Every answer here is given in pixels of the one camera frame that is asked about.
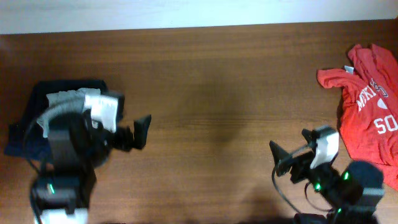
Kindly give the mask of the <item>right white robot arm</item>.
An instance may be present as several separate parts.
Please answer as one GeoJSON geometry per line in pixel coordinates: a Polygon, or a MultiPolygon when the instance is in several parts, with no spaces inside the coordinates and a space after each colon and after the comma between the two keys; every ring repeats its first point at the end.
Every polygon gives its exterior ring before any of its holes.
{"type": "Polygon", "coordinates": [[[290,181],[305,181],[330,205],[319,214],[295,210],[291,223],[377,223],[375,211],[385,194],[381,170],[366,161],[353,161],[343,172],[333,167],[340,135],[330,126],[302,130],[306,144],[287,152],[276,142],[269,147],[274,159],[271,179],[290,174],[290,181]]]}

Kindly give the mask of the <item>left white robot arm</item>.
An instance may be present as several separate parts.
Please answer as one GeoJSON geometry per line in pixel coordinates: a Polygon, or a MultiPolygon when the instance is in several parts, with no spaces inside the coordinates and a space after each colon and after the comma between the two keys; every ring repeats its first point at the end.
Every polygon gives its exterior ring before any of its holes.
{"type": "Polygon", "coordinates": [[[89,111],[56,116],[50,122],[52,169],[41,165],[29,190],[35,223],[87,223],[96,185],[95,170],[113,149],[141,150],[147,142],[151,115],[133,126],[108,131],[89,111]]]}

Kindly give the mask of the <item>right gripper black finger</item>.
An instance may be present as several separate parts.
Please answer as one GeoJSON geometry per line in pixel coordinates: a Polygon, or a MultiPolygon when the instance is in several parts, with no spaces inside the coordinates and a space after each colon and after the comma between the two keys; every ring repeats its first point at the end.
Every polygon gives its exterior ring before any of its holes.
{"type": "Polygon", "coordinates": [[[271,149],[271,153],[275,162],[280,162],[286,158],[291,157],[291,155],[287,151],[285,151],[274,141],[269,142],[269,147],[271,149]]]}
{"type": "Polygon", "coordinates": [[[306,140],[307,144],[311,145],[311,143],[312,143],[312,131],[308,130],[308,129],[302,129],[301,134],[304,137],[304,139],[306,140]]]}

